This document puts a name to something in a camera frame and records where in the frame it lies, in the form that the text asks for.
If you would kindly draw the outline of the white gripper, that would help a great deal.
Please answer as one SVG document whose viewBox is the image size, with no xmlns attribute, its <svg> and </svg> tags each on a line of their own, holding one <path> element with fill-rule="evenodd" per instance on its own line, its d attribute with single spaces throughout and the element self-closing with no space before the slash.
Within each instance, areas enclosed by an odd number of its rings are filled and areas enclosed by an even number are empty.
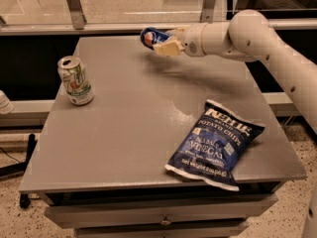
<svg viewBox="0 0 317 238">
<path fill-rule="evenodd" d="M 167 30 L 166 33 L 173 36 L 162 43 L 153 45 L 154 51 L 165 57 L 179 56 L 183 50 L 190 57 L 205 57 L 202 46 L 202 34 L 206 24 L 195 24 L 189 27 L 181 27 Z"/>
</svg>

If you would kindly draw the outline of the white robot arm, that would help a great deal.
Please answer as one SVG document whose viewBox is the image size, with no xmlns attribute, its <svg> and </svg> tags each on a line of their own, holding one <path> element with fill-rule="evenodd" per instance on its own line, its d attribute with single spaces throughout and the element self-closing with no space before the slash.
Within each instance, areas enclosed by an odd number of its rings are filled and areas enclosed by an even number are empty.
<svg viewBox="0 0 317 238">
<path fill-rule="evenodd" d="M 151 42 L 161 56 L 260 61 L 317 133 L 317 65 L 285 43 L 260 12 L 244 10 L 227 22 L 198 23 L 166 34 L 165 40 Z"/>
</svg>

